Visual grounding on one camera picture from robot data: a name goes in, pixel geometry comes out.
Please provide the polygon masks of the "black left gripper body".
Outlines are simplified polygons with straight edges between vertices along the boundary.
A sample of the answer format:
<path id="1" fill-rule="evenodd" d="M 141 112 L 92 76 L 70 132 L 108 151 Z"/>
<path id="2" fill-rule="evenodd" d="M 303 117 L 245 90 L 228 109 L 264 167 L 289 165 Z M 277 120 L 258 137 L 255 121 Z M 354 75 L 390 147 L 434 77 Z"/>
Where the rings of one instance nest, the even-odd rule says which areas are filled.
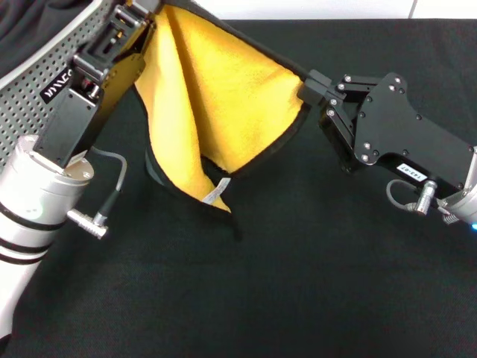
<path id="1" fill-rule="evenodd" d="M 145 12 L 115 9 L 96 35 L 73 55 L 66 94 L 34 151 L 62 169 L 73 157 L 88 152 L 144 70 L 145 49 Z"/>

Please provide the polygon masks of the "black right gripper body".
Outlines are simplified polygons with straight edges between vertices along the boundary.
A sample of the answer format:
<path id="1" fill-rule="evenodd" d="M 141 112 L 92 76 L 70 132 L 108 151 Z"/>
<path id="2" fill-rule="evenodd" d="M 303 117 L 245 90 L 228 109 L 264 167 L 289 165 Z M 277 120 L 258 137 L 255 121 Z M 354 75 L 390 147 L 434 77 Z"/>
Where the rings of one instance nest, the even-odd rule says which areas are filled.
<path id="1" fill-rule="evenodd" d="M 353 124 L 353 148 L 334 146 L 347 174 L 381 166 L 423 188 L 437 184 L 436 196 L 464 189 L 473 159 L 471 145 L 427 119 L 408 100 L 403 76 L 389 73 L 368 93 L 346 95 L 344 112 Z"/>

